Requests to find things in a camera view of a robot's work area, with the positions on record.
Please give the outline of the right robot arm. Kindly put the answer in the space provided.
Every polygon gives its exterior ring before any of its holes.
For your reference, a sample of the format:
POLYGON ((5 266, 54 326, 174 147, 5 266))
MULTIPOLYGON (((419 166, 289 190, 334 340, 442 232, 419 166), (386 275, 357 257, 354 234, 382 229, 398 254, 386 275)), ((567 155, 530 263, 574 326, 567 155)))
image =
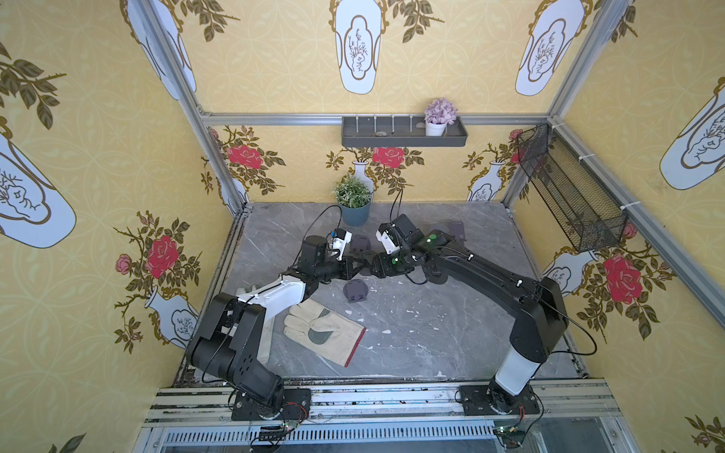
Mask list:
POLYGON ((408 235, 393 224, 384 224, 376 239, 385 251, 372 259, 375 277, 424 271, 426 283, 442 285, 452 277, 498 304, 515 319, 510 347, 491 382, 493 389, 516 398, 540 366, 554 352, 568 329, 564 300, 558 284, 548 277, 536 280, 483 258, 457 238, 440 230, 408 235))

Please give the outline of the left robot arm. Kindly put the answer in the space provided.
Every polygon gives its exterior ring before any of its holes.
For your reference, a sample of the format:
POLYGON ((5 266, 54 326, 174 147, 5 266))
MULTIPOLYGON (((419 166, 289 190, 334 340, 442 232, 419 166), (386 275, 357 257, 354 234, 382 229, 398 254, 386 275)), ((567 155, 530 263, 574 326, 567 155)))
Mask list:
POLYGON ((364 326, 313 300, 322 284, 354 279, 365 259, 345 253, 346 242, 331 248, 326 238, 309 236, 295 263, 274 282, 234 296, 217 294, 200 317, 187 348, 190 365, 228 383, 244 402, 265 416, 285 402, 281 376, 259 360, 262 334, 282 314, 285 336, 315 354, 347 367, 366 333, 364 326))

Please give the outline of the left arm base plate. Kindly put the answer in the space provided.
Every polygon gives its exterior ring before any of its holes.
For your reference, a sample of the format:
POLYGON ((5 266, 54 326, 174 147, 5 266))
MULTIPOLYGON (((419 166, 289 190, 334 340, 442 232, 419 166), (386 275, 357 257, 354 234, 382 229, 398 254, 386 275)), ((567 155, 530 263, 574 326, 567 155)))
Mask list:
POLYGON ((231 406, 232 421, 298 421, 309 417, 312 391, 309 388, 282 387, 270 401, 239 393, 231 406))

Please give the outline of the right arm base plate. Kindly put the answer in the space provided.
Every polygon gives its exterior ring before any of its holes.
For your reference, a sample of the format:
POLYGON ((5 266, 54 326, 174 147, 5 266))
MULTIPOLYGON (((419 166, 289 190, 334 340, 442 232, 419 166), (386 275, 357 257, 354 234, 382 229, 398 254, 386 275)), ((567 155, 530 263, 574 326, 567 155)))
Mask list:
POLYGON ((491 381, 487 385, 464 385, 455 394, 466 416, 473 415, 539 415, 541 406, 532 386, 527 384, 517 396, 508 394, 491 381))

